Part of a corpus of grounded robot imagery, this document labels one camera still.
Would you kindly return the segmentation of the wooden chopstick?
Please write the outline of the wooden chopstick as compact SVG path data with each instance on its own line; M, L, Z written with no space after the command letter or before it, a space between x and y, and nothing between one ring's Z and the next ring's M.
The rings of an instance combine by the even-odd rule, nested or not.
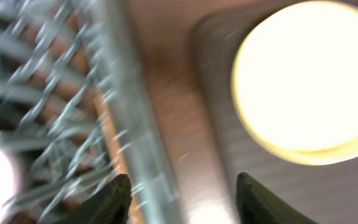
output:
M128 164L123 154L124 148L119 140L119 133L114 124L114 118L109 103L103 98L102 94L97 94L94 98L94 104L96 111L98 112L104 139L108 147L109 158L114 164L114 169L118 174L127 174L130 177ZM133 224L146 224L144 214L138 206L138 199L133 194L132 203L129 208L129 220Z

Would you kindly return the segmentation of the yellow plate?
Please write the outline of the yellow plate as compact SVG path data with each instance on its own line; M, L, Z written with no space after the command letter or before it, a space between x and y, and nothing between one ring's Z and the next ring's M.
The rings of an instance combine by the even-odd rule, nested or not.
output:
M264 19L236 53L231 92L246 131L275 156L358 157L358 7L303 1Z

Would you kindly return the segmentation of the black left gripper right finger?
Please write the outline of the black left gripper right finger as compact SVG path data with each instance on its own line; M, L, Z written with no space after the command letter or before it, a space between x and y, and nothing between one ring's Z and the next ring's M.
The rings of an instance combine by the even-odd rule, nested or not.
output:
M245 172L237 175L236 205L242 224L316 224Z

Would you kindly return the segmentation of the dark brown serving tray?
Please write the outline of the dark brown serving tray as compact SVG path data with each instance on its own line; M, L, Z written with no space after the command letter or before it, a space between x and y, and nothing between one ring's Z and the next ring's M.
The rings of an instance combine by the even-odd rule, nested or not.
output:
M302 166L277 158L243 128L231 99L234 56L244 37L288 1L251 1L202 18L193 52L232 189L241 172L317 223L358 223L358 158L328 166Z

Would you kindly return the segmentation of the grey plastic dishwasher rack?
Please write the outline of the grey plastic dishwasher rack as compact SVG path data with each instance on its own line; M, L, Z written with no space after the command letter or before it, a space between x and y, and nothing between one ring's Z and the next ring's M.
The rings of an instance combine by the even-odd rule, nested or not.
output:
M0 150L17 192L2 223L56 223L117 175L109 103L146 223L181 223L178 192L122 1L0 1Z

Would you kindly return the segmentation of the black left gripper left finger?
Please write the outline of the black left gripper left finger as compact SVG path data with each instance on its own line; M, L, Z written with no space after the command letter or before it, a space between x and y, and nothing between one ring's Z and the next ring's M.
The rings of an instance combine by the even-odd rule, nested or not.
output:
M126 224L132 201L131 188L129 176L119 174L84 201L77 211L55 224Z

